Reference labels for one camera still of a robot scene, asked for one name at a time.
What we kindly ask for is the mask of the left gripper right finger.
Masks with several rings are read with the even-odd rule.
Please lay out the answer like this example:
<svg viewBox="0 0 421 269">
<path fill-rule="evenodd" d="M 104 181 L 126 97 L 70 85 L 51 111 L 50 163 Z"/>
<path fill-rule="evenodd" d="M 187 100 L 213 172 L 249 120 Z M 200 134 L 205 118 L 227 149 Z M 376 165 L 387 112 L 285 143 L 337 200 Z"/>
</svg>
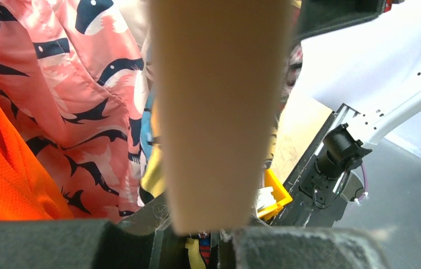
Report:
<svg viewBox="0 0 421 269">
<path fill-rule="evenodd" d="M 390 268 L 377 242 L 354 229 L 249 225 L 219 231 L 218 268 Z"/>
</svg>

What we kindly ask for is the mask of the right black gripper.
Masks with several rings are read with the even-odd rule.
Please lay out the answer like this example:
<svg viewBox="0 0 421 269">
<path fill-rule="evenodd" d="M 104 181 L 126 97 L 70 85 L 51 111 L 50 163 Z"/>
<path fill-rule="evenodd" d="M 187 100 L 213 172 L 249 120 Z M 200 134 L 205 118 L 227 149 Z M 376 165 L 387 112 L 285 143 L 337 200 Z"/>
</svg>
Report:
<svg viewBox="0 0 421 269">
<path fill-rule="evenodd" d="M 293 38 L 303 40 L 363 24 L 384 12 L 383 0 L 305 0 Z"/>
</svg>

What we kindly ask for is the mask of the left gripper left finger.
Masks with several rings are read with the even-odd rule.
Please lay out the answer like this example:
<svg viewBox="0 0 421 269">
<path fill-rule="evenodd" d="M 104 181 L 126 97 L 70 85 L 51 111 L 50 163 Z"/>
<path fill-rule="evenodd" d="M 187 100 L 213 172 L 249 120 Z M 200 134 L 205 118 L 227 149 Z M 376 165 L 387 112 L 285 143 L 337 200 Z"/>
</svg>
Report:
<svg viewBox="0 0 421 269">
<path fill-rule="evenodd" d="M 164 196 L 117 224 L 105 219 L 0 221 L 0 268 L 174 268 Z"/>
</svg>

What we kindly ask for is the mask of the colourful comic print shorts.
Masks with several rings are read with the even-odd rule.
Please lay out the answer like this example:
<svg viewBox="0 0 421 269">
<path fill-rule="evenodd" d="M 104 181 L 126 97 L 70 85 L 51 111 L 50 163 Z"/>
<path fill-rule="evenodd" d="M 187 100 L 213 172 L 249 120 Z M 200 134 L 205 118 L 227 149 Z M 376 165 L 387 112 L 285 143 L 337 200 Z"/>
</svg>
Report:
<svg viewBox="0 0 421 269">
<path fill-rule="evenodd" d="M 148 68 L 147 78 L 149 80 L 148 87 L 150 92 L 143 113 L 141 126 L 142 152 L 145 154 L 147 160 L 140 186 L 140 196 L 143 203 L 150 202 L 164 191 L 164 182 L 160 170 L 161 150 L 157 139 L 160 134 L 158 109 L 155 104 L 155 90 L 152 85 L 153 79 L 151 78 L 151 68 Z M 265 169 L 270 168 L 274 158 L 279 119 L 281 112 L 288 101 L 291 89 L 292 87 L 288 85 L 281 91 L 279 108 L 277 109 L 272 126 L 270 147 L 265 159 Z M 209 268 L 211 265 L 211 254 L 213 254 L 212 247 L 210 246 L 210 239 L 211 235 L 204 232 L 187 238 L 184 246 L 186 260 L 181 268 Z"/>
</svg>

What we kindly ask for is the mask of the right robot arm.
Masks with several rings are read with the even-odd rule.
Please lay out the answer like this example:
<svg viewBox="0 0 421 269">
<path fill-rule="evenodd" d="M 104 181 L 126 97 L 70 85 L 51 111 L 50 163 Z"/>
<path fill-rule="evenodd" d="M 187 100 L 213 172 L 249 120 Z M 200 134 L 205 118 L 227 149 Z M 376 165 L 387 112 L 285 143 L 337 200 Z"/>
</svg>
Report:
<svg viewBox="0 0 421 269">
<path fill-rule="evenodd" d="M 358 25 L 302 36 L 297 91 L 356 115 L 347 132 L 373 150 L 395 129 L 421 135 L 421 1 L 404 1 Z"/>
</svg>

